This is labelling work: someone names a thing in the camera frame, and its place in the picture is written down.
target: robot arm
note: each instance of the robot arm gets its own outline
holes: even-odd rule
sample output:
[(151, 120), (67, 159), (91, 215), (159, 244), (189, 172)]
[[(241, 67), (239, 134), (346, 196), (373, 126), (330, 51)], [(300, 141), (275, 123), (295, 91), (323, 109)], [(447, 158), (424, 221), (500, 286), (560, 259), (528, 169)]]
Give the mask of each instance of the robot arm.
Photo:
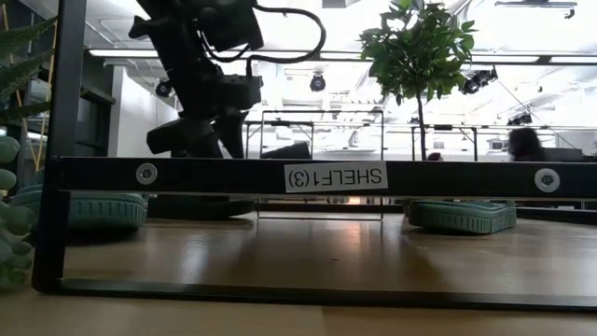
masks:
[[(185, 150), (194, 157), (221, 158), (217, 140), (234, 158), (243, 155), (240, 129), (247, 110), (261, 101), (261, 77), (253, 76), (252, 61), (299, 63), (311, 59), (326, 42), (326, 31), (312, 13), (293, 8), (266, 8), (257, 0), (137, 0), (151, 17), (135, 17), (129, 36), (148, 36), (170, 79), (181, 106), (180, 119), (160, 126), (147, 135), (153, 153)], [(322, 30), (317, 48), (294, 59), (252, 55), (246, 76), (224, 75), (210, 58), (219, 62), (238, 60), (250, 50), (263, 47), (263, 37), (254, 8), (267, 12), (302, 14), (315, 20)], [(245, 45), (234, 58), (219, 58), (212, 52)]]

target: round bolt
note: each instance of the round bolt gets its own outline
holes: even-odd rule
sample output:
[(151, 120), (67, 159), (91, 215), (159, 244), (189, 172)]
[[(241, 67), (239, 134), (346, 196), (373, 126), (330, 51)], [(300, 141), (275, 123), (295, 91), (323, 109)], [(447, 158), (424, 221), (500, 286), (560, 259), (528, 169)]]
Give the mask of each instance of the round bolt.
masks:
[(137, 168), (136, 178), (137, 182), (148, 186), (158, 178), (158, 168), (151, 163), (143, 163)]
[(535, 174), (535, 186), (543, 192), (554, 192), (560, 183), (560, 176), (553, 169), (540, 169)]

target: metal rack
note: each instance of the metal rack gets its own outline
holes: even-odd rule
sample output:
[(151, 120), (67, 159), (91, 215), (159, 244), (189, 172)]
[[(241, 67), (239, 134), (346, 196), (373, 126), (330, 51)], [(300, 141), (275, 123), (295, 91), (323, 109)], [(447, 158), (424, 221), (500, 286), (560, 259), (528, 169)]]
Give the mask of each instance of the metal rack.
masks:
[[(539, 132), (545, 131), (550, 132), (550, 134), (540, 134), (540, 135), (552, 135), (554, 137), (559, 137), (560, 135), (556, 131), (593, 131), (597, 132), (597, 128), (595, 127), (584, 127), (584, 126), (500, 126), (500, 125), (449, 125), (449, 124), (426, 124), (424, 125), (426, 130), (433, 130), (436, 133), (450, 133), (454, 130), (460, 131), (468, 141), (473, 144), (473, 158), (474, 161), (479, 161), (479, 142), (478, 138), (480, 135), (502, 135), (501, 133), (490, 133), (489, 131), (512, 131), (521, 128), (531, 128), (537, 130)], [(421, 128), (418, 125), (413, 124), (399, 124), (399, 123), (386, 123), (385, 126), (386, 130), (407, 130), (410, 129), (409, 132), (401, 132), (401, 131), (393, 131), (393, 133), (410, 133), (411, 134), (411, 149), (412, 149), (412, 160), (416, 161), (416, 146), (415, 143), (417, 141), (416, 134), (421, 133)], [(464, 133), (464, 130), (470, 130), (473, 133), (473, 136), (470, 137)]]
[[(285, 187), (286, 165), (320, 163), (72, 157), (86, 3), (85, 0), (60, 0), (46, 178), (36, 232), (33, 273), (35, 289), (63, 295), (205, 301), (597, 311), (597, 298), (594, 297), (231, 287), (65, 279), (63, 263), (66, 229), (70, 195), (73, 191), (285, 196), (289, 194)], [(347, 165), (347, 169), (360, 163), (363, 162), (342, 162)], [(441, 196), (459, 199), (597, 199), (597, 165), (592, 164), (444, 162), (438, 165), (432, 162), (387, 161), (384, 166), (387, 168), (387, 188), (310, 191), (306, 194), (421, 198)], [(185, 178), (176, 180), (177, 176)], [(557, 176), (559, 186), (547, 190), (544, 188), (544, 176)]]
[[(283, 115), (293, 115), (293, 114), (300, 114), (300, 115), (311, 115), (311, 114), (317, 114), (317, 115), (324, 115), (324, 114), (333, 114), (333, 113), (343, 113), (343, 114), (375, 114), (378, 115), (379, 117), (381, 117), (381, 122), (343, 122), (343, 121), (295, 121), (295, 120), (282, 120), (282, 119), (277, 119), (277, 120), (269, 120), (267, 119), (267, 115), (269, 114), (283, 114)], [(305, 133), (305, 135), (307, 135), (307, 137), (310, 140), (310, 147), (311, 147), (311, 154), (314, 156), (314, 135), (315, 135), (315, 128), (316, 127), (348, 127), (348, 128), (358, 128), (358, 127), (381, 127), (382, 128), (382, 133), (381, 133), (381, 148), (380, 148), (380, 160), (383, 161), (383, 134), (384, 134), (384, 112), (382, 110), (373, 110), (373, 111), (340, 111), (340, 110), (282, 110), (282, 111), (277, 111), (277, 110), (266, 110), (263, 111), (261, 114), (261, 123), (260, 123), (260, 127), (259, 127), (259, 131), (261, 132), (260, 134), (260, 141), (259, 141), (259, 157), (261, 158), (261, 155), (263, 154), (263, 149), (266, 147), (264, 145), (264, 140), (263, 140), (263, 133), (264, 133), (264, 129), (266, 125), (270, 125), (270, 126), (280, 126), (280, 127), (291, 127), (291, 126), (298, 126), (303, 133)], [(247, 123), (249, 124), (254, 124), (257, 123), (256, 121), (247, 121)], [(248, 148), (249, 148), (249, 139), (250, 139), (250, 135), (248, 133), (249, 130), (249, 124), (247, 124), (247, 137), (246, 137), (246, 158), (248, 158)], [(311, 128), (311, 133), (306, 133), (300, 126), (307, 126)], [(262, 205), (262, 200), (263, 198), (261, 197), (257, 197), (257, 218), (259, 219), (292, 219), (292, 217), (281, 217), (281, 216), (276, 216), (276, 217), (269, 217), (269, 216), (264, 216), (262, 214), (261, 211), (261, 205)], [(370, 217), (360, 217), (360, 220), (374, 220), (374, 221), (381, 221), (383, 220), (384, 217), (384, 213), (383, 213), (383, 198), (380, 197), (378, 198), (379, 201), (379, 214), (376, 214), (377, 216), (375, 216), (374, 218), (370, 218)], [(346, 217), (304, 217), (303, 219), (324, 219), (324, 220), (345, 220)]]

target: ceiling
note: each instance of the ceiling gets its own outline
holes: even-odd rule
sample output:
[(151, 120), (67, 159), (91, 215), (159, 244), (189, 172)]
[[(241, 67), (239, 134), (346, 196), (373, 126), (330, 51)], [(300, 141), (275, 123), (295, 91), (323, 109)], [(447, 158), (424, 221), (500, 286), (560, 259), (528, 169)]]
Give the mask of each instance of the ceiling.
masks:
[[(56, 12), (58, 0), (21, 0), (41, 15)], [(501, 8), (495, 0), (443, 0), (462, 20), (475, 20), (476, 51), (495, 53), (583, 53), (597, 52), (597, 1), (576, 0), (576, 15), (566, 20), (565, 10), (542, 8)], [(389, 0), (360, 0), (342, 9), (323, 9), (322, 0), (260, 0), (267, 7), (299, 7), (317, 14), (328, 32), (325, 50), (359, 51), (357, 38), (363, 30), (379, 24), (379, 13)], [(91, 49), (152, 49), (148, 41), (128, 38), (134, 15), (145, 16), (134, 0), (88, 0), (86, 46)], [(311, 49), (317, 42), (317, 27), (301, 17), (257, 13), (265, 49)], [(129, 68), (131, 76), (152, 90), (165, 73), (159, 60), (117, 60)], [(227, 64), (225, 72), (243, 73), (243, 63)], [(475, 95), (459, 92), (426, 107), (430, 123), (505, 124), (508, 117), (532, 110), (535, 122), (579, 124), (563, 113), (571, 105), (592, 101), (597, 84), (597, 67), (497, 66), (500, 80)], [(308, 89), (314, 71), (323, 72), (325, 93)], [(257, 72), (264, 76), (264, 100), (272, 105), (309, 105), (311, 108), (340, 107), (370, 110), (379, 100), (375, 80), (366, 76), (366, 63), (300, 63), (288, 66), (262, 63)], [(406, 122), (416, 104), (384, 106), (391, 120)]]

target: fern leaf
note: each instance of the fern leaf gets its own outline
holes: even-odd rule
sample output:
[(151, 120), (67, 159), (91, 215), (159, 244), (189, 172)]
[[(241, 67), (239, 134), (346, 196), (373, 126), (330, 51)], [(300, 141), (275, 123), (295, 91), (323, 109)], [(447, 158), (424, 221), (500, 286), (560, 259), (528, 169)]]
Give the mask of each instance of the fern leaf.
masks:
[(0, 68), (0, 99), (10, 96), (39, 72), (41, 65), (54, 53), (46, 51), (21, 63)]
[(38, 38), (49, 29), (57, 18), (18, 29), (0, 32), (0, 60), (25, 46), (29, 41)]
[(0, 124), (5, 124), (11, 122), (12, 120), (34, 117), (40, 113), (49, 111), (49, 108), (49, 102), (9, 108), (4, 111), (0, 111)]

